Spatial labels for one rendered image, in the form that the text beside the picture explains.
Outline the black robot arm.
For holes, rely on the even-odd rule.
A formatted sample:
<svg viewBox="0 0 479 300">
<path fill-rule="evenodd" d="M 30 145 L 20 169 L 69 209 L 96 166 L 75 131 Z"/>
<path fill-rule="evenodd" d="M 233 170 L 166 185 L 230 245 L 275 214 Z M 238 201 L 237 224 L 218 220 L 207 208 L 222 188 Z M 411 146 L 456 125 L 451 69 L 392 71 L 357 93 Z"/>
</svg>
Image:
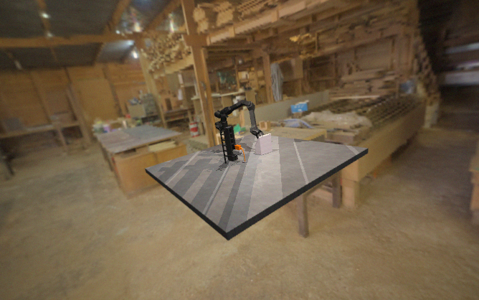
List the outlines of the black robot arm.
<svg viewBox="0 0 479 300">
<path fill-rule="evenodd" d="M 249 112 L 250 112 L 250 120 L 251 120 L 251 128 L 250 128 L 250 132 L 255 135 L 257 137 L 257 139 L 259 138 L 259 136 L 264 136 L 264 133 L 258 129 L 257 127 L 257 124 L 256 124 L 256 120 L 255 120 L 255 104 L 252 102 L 252 101 L 246 101 L 246 100 L 241 100 L 240 102 L 234 104 L 233 106 L 228 106 L 224 109 L 222 109 L 221 111 L 216 111 L 214 113 L 214 116 L 216 116 L 217 118 L 220 118 L 221 121 L 226 121 L 227 120 L 227 117 L 229 117 L 228 115 L 232 113 L 232 111 L 242 107 L 242 106 L 247 106 Z M 218 130 L 222 129 L 222 123 L 218 123 L 216 125 L 216 128 Z"/>
</svg>

